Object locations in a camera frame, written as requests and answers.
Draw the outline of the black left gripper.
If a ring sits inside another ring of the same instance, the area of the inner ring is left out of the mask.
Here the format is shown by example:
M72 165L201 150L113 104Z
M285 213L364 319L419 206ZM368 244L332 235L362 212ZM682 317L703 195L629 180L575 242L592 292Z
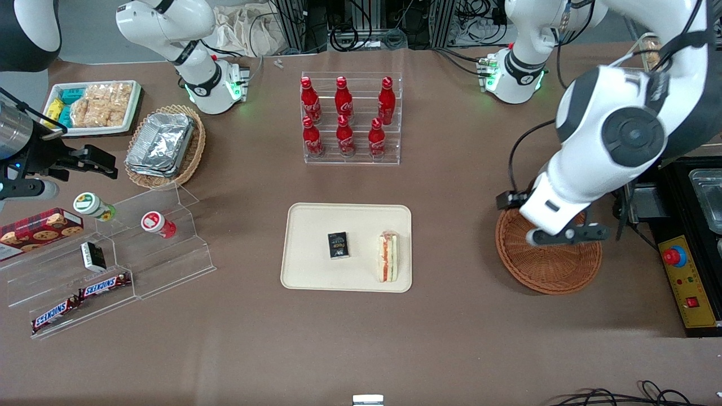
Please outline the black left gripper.
M496 208L498 210L513 210L521 208L529 200L533 191L523 192L502 192L496 196Z

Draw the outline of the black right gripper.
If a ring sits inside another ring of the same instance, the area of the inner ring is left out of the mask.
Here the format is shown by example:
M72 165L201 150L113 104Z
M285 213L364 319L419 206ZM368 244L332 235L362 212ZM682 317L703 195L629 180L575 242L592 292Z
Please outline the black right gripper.
M82 164L73 154L77 150L56 137L44 140L42 134L33 134L23 149L21 177L40 175L67 182L71 171L98 173L112 180L118 178L116 156L93 145L83 147Z

